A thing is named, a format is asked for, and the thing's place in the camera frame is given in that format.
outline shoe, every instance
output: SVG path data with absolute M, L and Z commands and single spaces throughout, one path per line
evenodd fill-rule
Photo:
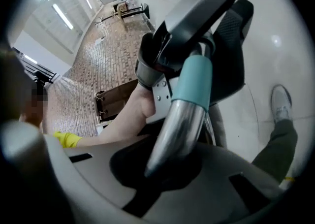
M 292 100 L 289 92 L 282 85 L 276 85 L 271 94 L 271 111 L 275 123 L 282 120 L 292 121 Z

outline teal grip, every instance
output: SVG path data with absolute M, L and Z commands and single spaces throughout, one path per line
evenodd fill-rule
M 209 110 L 212 86 L 212 63 L 205 56 L 188 57 L 173 92 L 172 101 L 184 100 Z

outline person's arm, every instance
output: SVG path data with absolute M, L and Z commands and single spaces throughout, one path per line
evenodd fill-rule
M 152 92 L 138 84 L 114 121 L 99 136 L 81 138 L 76 147 L 117 142 L 135 137 L 146 125 L 146 119 L 154 113 Z

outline brick-pattern floor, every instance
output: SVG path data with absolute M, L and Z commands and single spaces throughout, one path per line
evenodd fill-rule
M 104 8 L 99 16 L 109 16 Z M 91 25 L 73 67 L 48 88 L 48 109 L 43 122 L 45 133 L 71 132 L 79 136 L 97 135 L 93 98 L 97 91 L 109 90 L 134 80 L 134 68 L 141 37 L 149 31 L 141 15 Z M 95 40 L 105 37 L 95 45 Z

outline ceiling light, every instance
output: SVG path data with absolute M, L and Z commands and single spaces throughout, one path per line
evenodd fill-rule
M 37 61 L 33 60 L 32 58 L 30 58 L 27 55 L 24 55 L 25 58 L 27 58 L 29 61 L 32 61 L 34 64 L 37 64 Z
M 90 9 L 92 9 L 92 6 L 91 6 L 89 0 L 86 0 L 86 1 L 87 1 L 88 5 L 89 5 Z
M 61 17 L 61 19 L 65 22 L 65 24 L 69 27 L 70 30 L 73 29 L 73 25 L 70 23 L 70 21 L 65 17 L 65 15 L 63 14 L 63 12 L 60 10 L 60 8 L 58 7 L 58 5 L 56 5 L 55 3 L 53 4 L 53 8 L 54 10 L 57 12 L 57 14 Z

